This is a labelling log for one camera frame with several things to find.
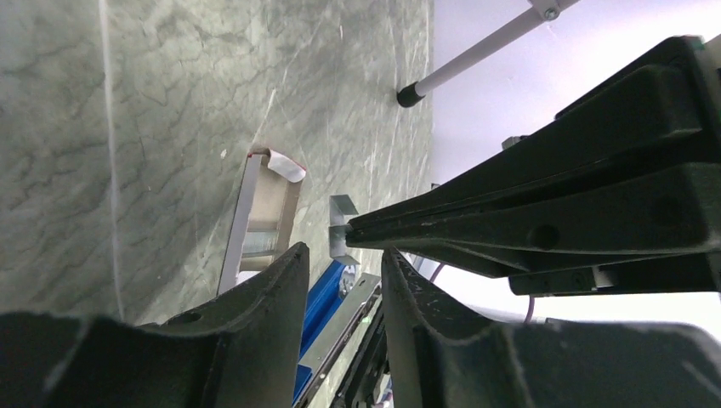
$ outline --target round hole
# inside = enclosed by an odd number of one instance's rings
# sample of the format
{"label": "round hole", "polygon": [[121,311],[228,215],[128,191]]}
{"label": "round hole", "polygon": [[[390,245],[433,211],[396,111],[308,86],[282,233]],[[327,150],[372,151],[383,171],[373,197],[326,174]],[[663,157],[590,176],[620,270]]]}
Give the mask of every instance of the round hole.
{"label": "round hole", "polygon": [[671,196],[656,200],[651,207],[651,219],[661,227],[675,227],[684,223],[684,207]]}
{"label": "round hole", "polygon": [[194,321],[199,321],[200,319],[202,319],[202,314],[196,312],[187,312],[183,313],[182,315],[175,316],[171,320],[168,320],[166,325],[184,325],[187,323],[192,323]]}
{"label": "round hole", "polygon": [[528,233],[528,245],[542,251],[550,251],[559,244],[561,234],[559,229],[552,225],[541,225]]}

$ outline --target white wall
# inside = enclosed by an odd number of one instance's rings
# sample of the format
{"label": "white wall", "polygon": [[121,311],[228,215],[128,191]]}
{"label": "white wall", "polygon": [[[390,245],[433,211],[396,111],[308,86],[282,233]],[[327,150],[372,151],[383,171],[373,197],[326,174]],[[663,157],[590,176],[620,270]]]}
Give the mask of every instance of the white wall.
{"label": "white wall", "polygon": [[[436,0],[434,62],[445,64],[530,6],[525,0]],[[434,91],[433,181],[444,183],[529,134],[662,39],[721,33],[719,0],[581,0]],[[475,308],[525,313],[505,280],[444,269],[436,284]],[[544,298],[536,314],[570,320],[685,321],[721,338],[716,293]]]}

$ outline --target blue object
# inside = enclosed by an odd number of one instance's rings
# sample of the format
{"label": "blue object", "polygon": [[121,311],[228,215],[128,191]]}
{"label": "blue object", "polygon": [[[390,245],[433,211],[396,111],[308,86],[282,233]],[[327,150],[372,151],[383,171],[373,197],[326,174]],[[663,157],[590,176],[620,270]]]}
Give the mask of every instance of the blue object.
{"label": "blue object", "polygon": [[[300,340],[300,356],[303,358],[305,352],[323,331],[338,306],[343,301],[340,297],[340,278],[343,275],[345,266],[338,262],[331,262],[328,269],[321,278],[313,285],[308,292],[308,301],[305,305],[305,318],[303,321],[303,336]],[[293,391],[293,404],[298,402],[301,391],[313,376],[309,367],[298,365],[295,376],[295,389]]]}

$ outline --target black plastic part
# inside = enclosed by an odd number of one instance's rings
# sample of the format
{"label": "black plastic part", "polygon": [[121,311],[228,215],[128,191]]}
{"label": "black plastic part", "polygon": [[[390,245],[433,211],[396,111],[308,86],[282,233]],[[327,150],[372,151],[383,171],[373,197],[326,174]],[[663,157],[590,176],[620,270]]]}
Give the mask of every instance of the black plastic part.
{"label": "black plastic part", "polygon": [[401,89],[400,92],[398,92],[396,98],[398,99],[398,103],[400,104],[400,106],[403,106],[404,108],[410,108],[415,106],[418,102],[425,98],[425,95],[421,96],[416,93],[417,83],[418,82],[414,82],[411,85],[408,85],[407,87]]}
{"label": "black plastic part", "polygon": [[[720,251],[721,82],[699,44],[667,39],[522,143],[352,218],[347,245],[490,277]],[[620,292],[631,287],[661,288]]]}
{"label": "black plastic part", "polygon": [[0,316],[0,400],[33,407],[291,406],[309,282],[299,243],[163,325]]}
{"label": "black plastic part", "polygon": [[380,380],[388,366],[383,304],[351,361],[333,399],[333,408],[371,408],[382,390]]}
{"label": "black plastic part", "polygon": [[396,250],[383,311],[397,408],[718,405],[721,348],[691,326],[488,320]]}

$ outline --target rubber cap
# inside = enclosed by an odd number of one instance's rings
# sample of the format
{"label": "rubber cap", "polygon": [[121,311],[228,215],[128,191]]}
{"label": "rubber cap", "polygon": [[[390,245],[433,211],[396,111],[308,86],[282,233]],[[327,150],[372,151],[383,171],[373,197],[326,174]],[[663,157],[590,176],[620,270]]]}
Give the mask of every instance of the rubber cap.
{"label": "rubber cap", "polygon": [[398,99],[398,103],[400,106],[403,106],[404,108],[410,108],[412,106],[415,106],[418,102],[423,100],[426,96],[421,96],[416,93],[416,84],[418,82],[414,82],[411,85],[408,85],[407,87],[401,89],[400,92],[398,92],[398,95],[396,98]]}

